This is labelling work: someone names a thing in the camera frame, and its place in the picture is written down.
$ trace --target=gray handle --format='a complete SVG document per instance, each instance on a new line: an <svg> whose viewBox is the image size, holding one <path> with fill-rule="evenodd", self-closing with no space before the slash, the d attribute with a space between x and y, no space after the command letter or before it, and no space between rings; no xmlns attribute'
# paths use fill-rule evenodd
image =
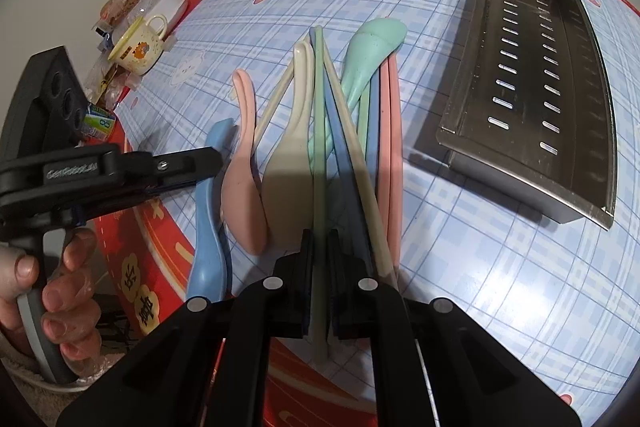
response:
<svg viewBox="0 0 640 427"><path fill-rule="evenodd" d="M47 279L60 265L62 252L71 237L71 233L59 229L10 242L12 247L22 248L27 254L33 255L40 264L38 280L28 293L18 297L18 309L29 344L40 365L40 373L46 381L60 385L76 381L78 377L66 365L60 346L52 343L42 330L42 316L46 312L42 291Z"/></svg>

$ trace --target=metal tray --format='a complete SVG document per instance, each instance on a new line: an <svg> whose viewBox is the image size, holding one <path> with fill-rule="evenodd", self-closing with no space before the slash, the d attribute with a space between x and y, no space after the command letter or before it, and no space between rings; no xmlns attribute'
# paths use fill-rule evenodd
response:
<svg viewBox="0 0 640 427"><path fill-rule="evenodd" d="M611 94L580 0L476 0L436 131L449 166L558 223L613 224Z"/></svg>

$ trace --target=table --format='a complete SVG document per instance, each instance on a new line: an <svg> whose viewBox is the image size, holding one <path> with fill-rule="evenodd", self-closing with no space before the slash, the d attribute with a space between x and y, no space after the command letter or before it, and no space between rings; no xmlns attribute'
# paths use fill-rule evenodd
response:
<svg viewBox="0 0 640 427"><path fill-rule="evenodd" d="M340 71L362 22L379 16L403 20L409 32L398 52L404 142L400 289L417 300L455 301L554 391L567 395L589 426L640 352L640 18L623 0L582 1L614 99L618 199L609 232L586 219L558 225L447 168L447 150L434 133L474 0L202 0L176 30L177 44L127 95L117 115L133 149L161 154L203 146L215 121L239 119L230 81L236 68L254 81L259 116L294 42L310 26L324 26ZM290 89L260 143L260 169L286 124L291 95ZM328 173L336 173L331 159ZM329 192L330 213L340 222L337 182ZM185 190L126 212L134 219L106 216L97 228L128 311L148 331L184 297L195 239L193 195ZM228 232L226 237L236 295L270 274L276 254L249 256ZM306 340L274 343L268 423L372 423L366 343L331 351L320 375L306 365Z"/></svg>

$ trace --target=beige chopstick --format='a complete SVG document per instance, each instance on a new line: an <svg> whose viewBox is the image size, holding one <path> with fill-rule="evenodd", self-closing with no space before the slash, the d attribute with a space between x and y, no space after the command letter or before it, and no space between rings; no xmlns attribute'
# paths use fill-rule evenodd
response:
<svg viewBox="0 0 640 427"><path fill-rule="evenodd" d="M309 33L307 32L305 37L303 39L300 39L298 42L311 43L311 39L309 38ZM282 97L287 92L287 87L289 87L289 84L291 83L292 79L293 79L293 57L291 57L291 60L289 61L289 66L287 66L287 69L284 70L284 73L282 73L280 80L276 84L276 87L273 90L271 98L269 99L269 103L267 103L267 107L265 107L264 112L262 113L262 116L258 120L258 125L256 125L255 127L254 150L253 150L254 153L255 153L255 150L258 149L260 140L262 139L264 132L267 130L267 126L269 125L271 118L273 118L273 115L276 112L276 109L278 108L278 105L280 104Z"/></svg>
<svg viewBox="0 0 640 427"><path fill-rule="evenodd" d="M393 286L393 288L397 290L398 282L396 281L394 265L391 261L389 245L386 242L386 233L383 230L376 194L371 185L371 178L369 177L367 164L364 159L364 154L362 153L362 147L360 146L353 120L351 120L351 113L344 99L342 87L340 87L340 80L335 73L334 63L329 56L326 42L323 43L323 47L324 66L329 76L329 83L334 93L335 105L337 105L338 108L342 131L347 141L347 149L351 157L351 164L353 165L353 172L355 174L358 192L360 193L360 201L362 202L362 209L365 220L367 221L367 228L369 229L369 240L371 241L371 248L373 249L373 260L376 263L380 280L389 286Z"/></svg>

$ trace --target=orange cartoon print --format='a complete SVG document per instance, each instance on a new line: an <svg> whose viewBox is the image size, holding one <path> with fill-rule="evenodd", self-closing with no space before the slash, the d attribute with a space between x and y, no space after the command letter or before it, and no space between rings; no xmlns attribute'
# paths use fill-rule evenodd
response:
<svg viewBox="0 0 640 427"><path fill-rule="evenodd" d="M133 56L138 58L139 60L142 60L142 58L145 58L146 52L148 51L149 44L147 44L146 42L139 42L136 46L136 49L133 51Z"/></svg>

